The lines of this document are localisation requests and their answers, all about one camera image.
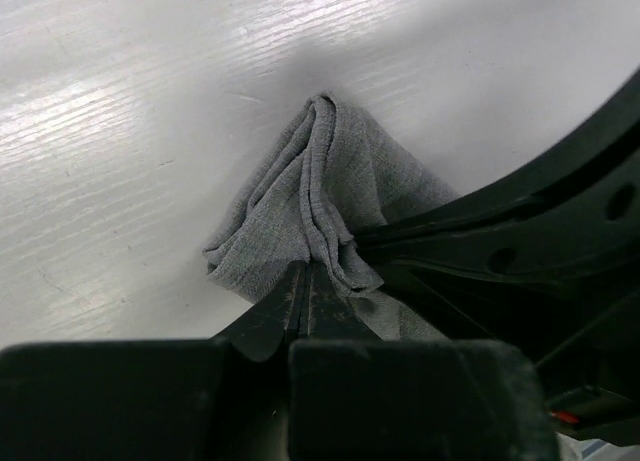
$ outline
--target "black plastic part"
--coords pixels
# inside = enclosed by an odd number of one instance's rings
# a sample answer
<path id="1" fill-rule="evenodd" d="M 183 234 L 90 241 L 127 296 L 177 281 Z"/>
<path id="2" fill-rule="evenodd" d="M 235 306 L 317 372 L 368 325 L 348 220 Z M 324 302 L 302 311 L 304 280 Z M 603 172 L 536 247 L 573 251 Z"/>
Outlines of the black plastic part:
<path id="1" fill-rule="evenodd" d="M 296 339 L 307 265 L 295 262 L 271 292 L 218 333 L 244 356 L 265 361 L 273 356 L 285 337 Z"/>
<path id="2" fill-rule="evenodd" d="M 640 72 L 513 174 L 356 241 L 383 289 L 447 336 L 500 339 L 529 356 L 549 409 L 565 390 L 557 419 L 578 419 L 558 421 L 561 431 L 640 444 L 640 383 L 619 365 L 622 381 L 606 392 L 566 373 L 584 356 L 640 353 L 639 189 Z"/>
<path id="3" fill-rule="evenodd" d="M 231 355 L 219 340 L 7 349 L 0 459 L 202 459 Z"/>
<path id="4" fill-rule="evenodd" d="M 308 342 L 289 364 L 294 461 L 559 459 L 531 363 L 502 343 Z"/>
<path id="5" fill-rule="evenodd" d="M 533 366 L 498 342 L 26 345 L 0 406 L 2 460 L 558 459 Z"/>
<path id="6" fill-rule="evenodd" d="M 336 295 L 323 265 L 313 263 L 307 273 L 310 288 L 300 311 L 300 339 L 380 339 Z"/>

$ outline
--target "white table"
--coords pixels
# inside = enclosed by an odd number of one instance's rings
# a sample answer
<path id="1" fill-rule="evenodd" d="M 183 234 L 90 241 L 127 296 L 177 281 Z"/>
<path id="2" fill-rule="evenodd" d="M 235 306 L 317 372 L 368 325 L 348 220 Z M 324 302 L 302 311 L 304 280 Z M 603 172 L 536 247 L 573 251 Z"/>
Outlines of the white table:
<path id="1" fill-rule="evenodd" d="M 640 0 L 0 0 L 0 346 L 240 315 L 200 250 L 317 91 L 467 193 L 639 62 Z"/>

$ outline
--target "gray fabric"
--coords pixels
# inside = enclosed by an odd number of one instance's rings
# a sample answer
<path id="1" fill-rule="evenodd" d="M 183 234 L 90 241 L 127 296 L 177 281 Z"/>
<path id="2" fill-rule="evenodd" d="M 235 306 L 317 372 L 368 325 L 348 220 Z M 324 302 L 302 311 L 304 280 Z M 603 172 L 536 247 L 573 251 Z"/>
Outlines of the gray fabric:
<path id="1" fill-rule="evenodd" d="M 405 312 L 400 326 L 405 308 L 374 294 L 382 280 L 358 256 L 352 233 L 453 198 L 366 111 L 319 94 L 284 130 L 204 250 L 210 277 L 256 302 L 289 262 L 319 260 L 339 296 L 370 298 L 368 311 L 353 303 L 363 319 L 378 313 L 379 334 L 419 336 L 424 323 L 412 326 L 417 318 Z"/>

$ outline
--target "screw hole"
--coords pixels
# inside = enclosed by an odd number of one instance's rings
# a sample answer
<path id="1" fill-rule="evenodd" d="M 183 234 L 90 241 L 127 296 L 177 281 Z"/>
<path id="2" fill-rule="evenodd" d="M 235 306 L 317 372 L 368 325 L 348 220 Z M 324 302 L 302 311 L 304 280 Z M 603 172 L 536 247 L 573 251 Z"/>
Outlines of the screw hole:
<path id="1" fill-rule="evenodd" d="M 487 261 L 489 271 L 497 274 L 503 274 L 516 260 L 517 252 L 513 248 L 502 248 L 495 251 Z"/>
<path id="2" fill-rule="evenodd" d="M 609 221 L 617 221 L 623 218 L 629 212 L 635 196 L 636 188 L 633 185 L 627 184 L 620 188 L 607 203 L 605 211 L 607 219 Z"/>

